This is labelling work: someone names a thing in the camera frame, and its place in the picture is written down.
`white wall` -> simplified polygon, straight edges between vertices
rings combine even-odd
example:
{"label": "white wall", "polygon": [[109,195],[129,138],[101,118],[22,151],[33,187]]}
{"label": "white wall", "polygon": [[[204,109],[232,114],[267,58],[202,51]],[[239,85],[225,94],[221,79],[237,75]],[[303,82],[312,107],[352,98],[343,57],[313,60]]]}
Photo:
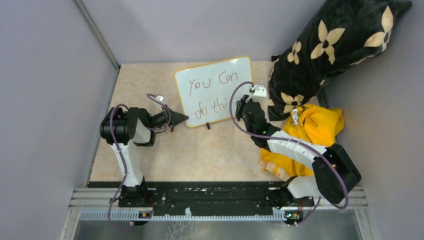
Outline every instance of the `white wall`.
{"label": "white wall", "polygon": [[382,240],[424,239],[424,1],[393,30],[381,56],[333,79],[341,143],[362,174]]}
{"label": "white wall", "polygon": [[115,70],[71,0],[2,0],[0,29],[0,239],[57,239]]}
{"label": "white wall", "polygon": [[270,60],[324,0],[84,0],[119,63]]}

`beige flower print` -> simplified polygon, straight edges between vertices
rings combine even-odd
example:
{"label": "beige flower print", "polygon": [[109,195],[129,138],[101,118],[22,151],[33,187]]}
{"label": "beige flower print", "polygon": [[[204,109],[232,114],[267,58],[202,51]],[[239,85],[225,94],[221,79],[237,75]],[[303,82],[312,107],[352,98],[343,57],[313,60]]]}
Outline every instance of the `beige flower print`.
{"label": "beige flower print", "polygon": [[364,47],[379,47],[382,46],[382,52],[387,48],[387,43],[390,41],[390,35],[392,34],[393,28],[393,14],[390,10],[390,7],[387,6],[381,18],[381,25],[383,26],[384,31],[379,31],[370,36]]}
{"label": "beige flower print", "polygon": [[367,59],[371,59],[371,58],[374,58],[374,55],[366,56],[366,57],[362,58],[361,60],[359,60],[359,61],[357,61],[357,62],[352,63],[352,64],[351,64],[351,66],[353,66],[353,65],[358,65],[358,64],[362,63],[363,61],[365,61],[365,60],[367,60]]}
{"label": "beige flower print", "polygon": [[275,106],[274,101],[271,98],[268,99],[268,106],[270,107]]}
{"label": "beige flower print", "polygon": [[268,82],[271,81],[271,77],[273,76],[273,73],[274,73],[274,68],[276,67],[276,63],[279,60],[280,60],[280,58],[277,58],[272,62],[272,68],[271,68],[271,72],[269,73]]}
{"label": "beige flower print", "polygon": [[328,60],[333,64],[336,61],[333,45],[339,41],[345,30],[345,28],[335,28],[328,32],[326,24],[321,20],[318,26],[318,38],[321,42],[310,53],[310,59],[316,59],[325,52]]}
{"label": "beige flower print", "polygon": [[287,55],[287,61],[289,63],[294,61],[294,64],[299,64],[299,56],[298,53],[302,50],[302,43],[300,41],[295,41],[293,46],[291,47],[291,52]]}
{"label": "beige flower print", "polygon": [[285,102],[284,110],[282,111],[284,114],[290,113],[295,107],[300,106],[304,100],[304,96],[300,94],[292,97],[284,92],[281,93],[281,98]]}

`yellow fabric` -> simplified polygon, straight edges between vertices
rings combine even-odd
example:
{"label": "yellow fabric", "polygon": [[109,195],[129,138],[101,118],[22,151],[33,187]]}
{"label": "yellow fabric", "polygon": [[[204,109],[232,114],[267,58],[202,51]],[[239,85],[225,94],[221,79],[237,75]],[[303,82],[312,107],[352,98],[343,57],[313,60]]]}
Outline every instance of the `yellow fabric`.
{"label": "yellow fabric", "polygon": [[[302,105],[299,110],[299,124],[293,126],[293,118],[290,117],[283,130],[293,137],[303,139],[309,143],[331,146],[335,136],[345,127],[342,109],[326,109],[313,104]],[[269,152],[262,149],[260,152],[261,166],[277,177],[284,179],[284,172],[289,177],[310,176],[314,172],[301,163],[298,163],[284,155]]]}

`small white component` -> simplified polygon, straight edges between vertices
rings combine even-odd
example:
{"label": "small white component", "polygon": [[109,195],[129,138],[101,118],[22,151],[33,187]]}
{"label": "small white component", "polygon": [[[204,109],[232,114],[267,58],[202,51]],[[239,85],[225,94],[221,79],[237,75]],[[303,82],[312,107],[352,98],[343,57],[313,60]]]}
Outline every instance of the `small white component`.
{"label": "small white component", "polygon": [[313,175],[296,177],[288,184],[287,189],[295,199],[309,196],[319,197],[322,195],[318,190],[317,180]]}
{"label": "small white component", "polygon": [[295,108],[291,111],[291,118],[293,119],[293,126],[299,125],[299,109]]}
{"label": "small white component", "polygon": [[188,217],[188,218],[191,218],[192,217],[192,211],[190,211],[190,208],[189,207],[187,207],[185,209],[185,216]]}
{"label": "small white component", "polygon": [[[155,100],[158,101],[158,102],[160,102],[160,103],[162,103],[162,101],[164,100],[164,96],[158,94],[158,95],[156,95],[156,99]],[[154,104],[162,111],[162,106],[161,105],[159,105],[157,102],[154,102]]]}
{"label": "small white component", "polygon": [[250,89],[253,92],[251,98],[254,101],[260,101],[260,99],[266,98],[268,91],[264,85],[256,84],[254,87]]}

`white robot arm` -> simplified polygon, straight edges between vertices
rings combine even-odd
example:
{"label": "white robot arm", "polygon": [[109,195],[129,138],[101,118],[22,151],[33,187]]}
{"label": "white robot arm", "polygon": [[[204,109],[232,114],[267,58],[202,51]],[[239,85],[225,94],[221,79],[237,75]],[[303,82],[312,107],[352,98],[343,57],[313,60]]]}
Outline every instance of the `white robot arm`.
{"label": "white robot arm", "polygon": [[171,128],[184,122],[189,117],[171,110],[163,105],[162,112],[152,116],[144,108],[130,107],[126,112],[122,108],[113,109],[105,116],[100,124],[100,136],[113,149],[119,163],[122,183],[119,206],[126,206],[126,201],[143,206],[148,201],[148,191],[145,178],[139,167],[139,157],[135,147],[152,147],[155,144],[157,128],[167,126]]}
{"label": "white robot arm", "polygon": [[255,101],[266,97],[265,87],[255,85],[250,88],[249,93],[237,101],[235,117],[238,121],[243,119],[246,133],[251,135],[254,143],[270,152],[287,156],[314,171],[312,176],[291,179],[287,185],[291,195],[295,199],[323,196],[330,203],[340,203],[361,180],[361,174],[344,148],[336,143],[327,147],[290,136],[268,123],[261,105]]}

